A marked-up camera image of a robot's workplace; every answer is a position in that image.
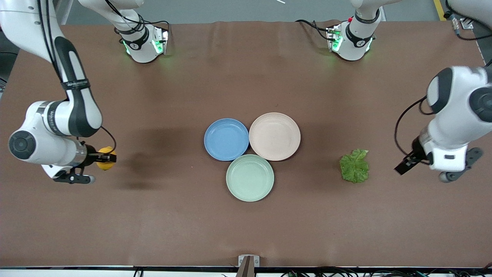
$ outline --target beige plate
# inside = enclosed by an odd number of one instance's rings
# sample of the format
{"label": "beige plate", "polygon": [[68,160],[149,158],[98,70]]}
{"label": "beige plate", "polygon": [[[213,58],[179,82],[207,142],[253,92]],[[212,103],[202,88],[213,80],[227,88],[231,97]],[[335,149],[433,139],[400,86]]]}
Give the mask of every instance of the beige plate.
{"label": "beige plate", "polygon": [[258,156],[269,161],[281,161],[297,151],[301,131],[292,118],[270,112],[253,122],[249,129],[249,143]]}

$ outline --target blue plate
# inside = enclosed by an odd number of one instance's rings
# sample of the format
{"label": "blue plate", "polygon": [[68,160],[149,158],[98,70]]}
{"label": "blue plate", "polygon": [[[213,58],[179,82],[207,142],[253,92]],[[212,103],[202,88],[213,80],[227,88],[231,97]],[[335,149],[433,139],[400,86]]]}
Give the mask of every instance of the blue plate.
{"label": "blue plate", "polygon": [[249,134],[241,122],[232,118],[215,121],[205,132],[205,149],[219,161],[233,161],[246,152]]}

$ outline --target yellow object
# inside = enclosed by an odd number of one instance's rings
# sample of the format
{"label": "yellow object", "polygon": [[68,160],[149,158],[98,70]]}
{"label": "yellow object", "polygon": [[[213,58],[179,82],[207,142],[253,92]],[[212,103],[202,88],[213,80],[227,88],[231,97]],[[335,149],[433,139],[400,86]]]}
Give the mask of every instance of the yellow object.
{"label": "yellow object", "polygon": [[444,18],[444,10],[442,9],[441,1],[434,0],[434,6],[435,10],[437,11],[437,15],[439,16],[439,20],[446,21],[446,18]]}
{"label": "yellow object", "polygon": [[[108,147],[99,149],[99,152],[100,153],[107,153],[111,150],[113,150],[113,148],[111,146],[108,146]],[[111,163],[111,162],[106,162],[106,163],[96,162],[96,164],[97,164],[97,167],[99,167],[100,169],[102,169],[104,171],[112,168],[113,165],[115,165],[115,163]]]}

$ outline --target gray circular joint cap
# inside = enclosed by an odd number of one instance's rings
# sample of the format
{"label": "gray circular joint cap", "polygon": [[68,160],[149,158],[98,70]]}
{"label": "gray circular joint cap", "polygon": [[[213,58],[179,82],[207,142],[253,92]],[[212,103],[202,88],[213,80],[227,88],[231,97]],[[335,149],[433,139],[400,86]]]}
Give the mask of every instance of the gray circular joint cap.
{"label": "gray circular joint cap", "polygon": [[36,140],[29,132],[17,131],[10,137],[8,148],[18,159],[27,160],[36,149]]}
{"label": "gray circular joint cap", "polygon": [[470,108],[483,121],[492,122],[492,88],[481,87],[470,95]]}

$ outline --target green plate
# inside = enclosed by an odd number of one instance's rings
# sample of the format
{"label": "green plate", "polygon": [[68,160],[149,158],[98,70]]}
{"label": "green plate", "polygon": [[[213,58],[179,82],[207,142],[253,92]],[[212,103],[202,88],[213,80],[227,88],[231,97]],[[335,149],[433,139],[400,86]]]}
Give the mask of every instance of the green plate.
{"label": "green plate", "polygon": [[262,157],[244,155],[231,163],[226,175],[227,187],[237,199],[255,202],[263,199],[274,186],[274,170]]}

